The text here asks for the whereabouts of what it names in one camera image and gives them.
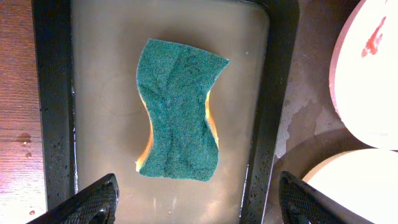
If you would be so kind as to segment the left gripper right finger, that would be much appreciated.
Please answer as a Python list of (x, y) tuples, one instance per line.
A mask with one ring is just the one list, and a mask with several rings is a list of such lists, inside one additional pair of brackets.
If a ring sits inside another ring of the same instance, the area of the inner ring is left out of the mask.
[(287, 171), (279, 179), (279, 205), (284, 223), (348, 222), (341, 206)]

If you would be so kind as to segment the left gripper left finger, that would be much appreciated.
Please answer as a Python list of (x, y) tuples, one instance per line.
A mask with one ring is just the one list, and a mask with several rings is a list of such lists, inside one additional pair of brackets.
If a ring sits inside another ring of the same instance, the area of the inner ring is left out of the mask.
[(28, 224), (113, 224), (119, 202), (114, 174), (106, 174)]

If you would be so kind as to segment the green yellow sponge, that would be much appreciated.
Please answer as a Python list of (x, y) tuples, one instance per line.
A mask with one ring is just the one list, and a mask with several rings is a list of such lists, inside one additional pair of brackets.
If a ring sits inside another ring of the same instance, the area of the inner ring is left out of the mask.
[(149, 39), (137, 66), (150, 137), (136, 161), (146, 177), (209, 181), (218, 166), (210, 91), (229, 60), (185, 44)]

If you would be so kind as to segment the white plate top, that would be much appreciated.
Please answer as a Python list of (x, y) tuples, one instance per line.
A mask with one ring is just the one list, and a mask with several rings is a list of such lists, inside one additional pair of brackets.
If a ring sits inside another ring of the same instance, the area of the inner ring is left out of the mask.
[(397, 0), (358, 3), (336, 41), (329, 89), (352, 135), (397, 149)]

